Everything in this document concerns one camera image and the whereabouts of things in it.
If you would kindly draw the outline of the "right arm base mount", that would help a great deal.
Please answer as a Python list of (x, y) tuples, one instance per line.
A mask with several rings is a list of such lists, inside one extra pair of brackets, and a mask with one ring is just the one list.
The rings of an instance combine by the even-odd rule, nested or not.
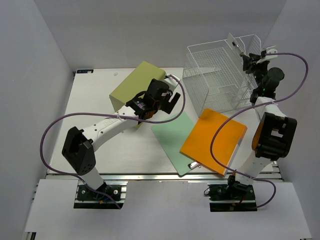
[(211, 212), (256, 212), (256, 196), (251, 184), (245, 185), (230, 175), (226, 184), (209, 184), (203, 192), (209, 197)]

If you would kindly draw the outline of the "white clipboard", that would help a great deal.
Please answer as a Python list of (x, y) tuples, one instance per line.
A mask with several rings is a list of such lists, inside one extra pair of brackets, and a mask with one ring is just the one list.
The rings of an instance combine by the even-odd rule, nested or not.
[(226, 43), (230, 48), (228, 53), (229, 57), (240, 73), (242, 81), (245, 81), (247, 79), (247, 74), (243, 71), (243, 58), (241, 57), (241, 54), (246, 53), (245, 44), (240, 37), (234, 37), (231, 33), (228, 34)]

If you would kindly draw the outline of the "green clipboard with paper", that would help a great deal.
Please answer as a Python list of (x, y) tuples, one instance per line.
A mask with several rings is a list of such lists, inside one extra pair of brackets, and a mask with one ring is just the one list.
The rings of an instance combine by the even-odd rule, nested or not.
[(198, 120), (196, 114), (184, 111), (177, 119), (162, 124), (154, 124), (151, 131), (160, 146), (159, 169), (163, 174), (177, 174), (179, 177), (197, 174), (200, 166), (191, 169), (194, 160), (180, 152), (182, 145)]

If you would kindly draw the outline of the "orange notebook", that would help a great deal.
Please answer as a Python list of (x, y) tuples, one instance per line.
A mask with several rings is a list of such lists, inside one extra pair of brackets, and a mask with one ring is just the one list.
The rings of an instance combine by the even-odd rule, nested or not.
[(228, 119), (225, 115), (206, 108), (180, 148), (180, 152), (208, 169), (225, 176), (243, 140), (247, 127), (230, 120), (218, 133), (212, 150), (211, 141), (218, 128)]

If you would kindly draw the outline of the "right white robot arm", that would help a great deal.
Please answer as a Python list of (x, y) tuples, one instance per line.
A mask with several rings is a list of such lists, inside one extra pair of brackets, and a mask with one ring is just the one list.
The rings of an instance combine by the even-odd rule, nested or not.
[(297, 120), (287, 117), (273, 101), (276, 88), (284, 79), (284, 72), (278, 67), (268, 68), (266, 55), (241, 54), (243, 71), (252, 74), (257, 87), (252, 91), (250, 102), (256, 106), (260, 120), (252, 139), (251, 153), (237, 173), (228, 178), (226, 195), (236, 200), (252, 188), (253, 179), (272, 161), (285, 158), (291, 148), (297, 127)]

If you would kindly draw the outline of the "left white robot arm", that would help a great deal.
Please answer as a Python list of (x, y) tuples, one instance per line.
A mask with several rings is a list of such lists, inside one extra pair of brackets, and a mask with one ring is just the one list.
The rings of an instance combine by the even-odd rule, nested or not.
[(62, 155), (89, 186), (88, 193), (99, 200), (105, 196), (106, 184), (96, 169), (95, 152), (111, 138), (126, 129), (151, 119), (158, 111), (170, 114), (180, 98), (174, 92), (180, 79), (168, 74), (164, 80), (152, 79), (147, 90), (137, 93), (112, 116), (66, 135)]

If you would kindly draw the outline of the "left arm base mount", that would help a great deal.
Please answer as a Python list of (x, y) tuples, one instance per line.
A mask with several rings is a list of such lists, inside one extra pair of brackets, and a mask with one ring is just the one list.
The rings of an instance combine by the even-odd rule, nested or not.
[(127, 181), (106, 181), (104, 190), (96, 193), (79, 182), (74, 198), (74, 209), (120, 210), (126, 199)]

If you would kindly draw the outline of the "green metal tool chest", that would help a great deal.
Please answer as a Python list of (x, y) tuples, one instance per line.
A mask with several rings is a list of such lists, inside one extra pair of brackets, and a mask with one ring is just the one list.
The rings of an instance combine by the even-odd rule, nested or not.
[(109, 95), (115, 112), (134, 98), (146, 91), (152, 79), (163, 81), (166, 72), (146, 61), (141, 62)]

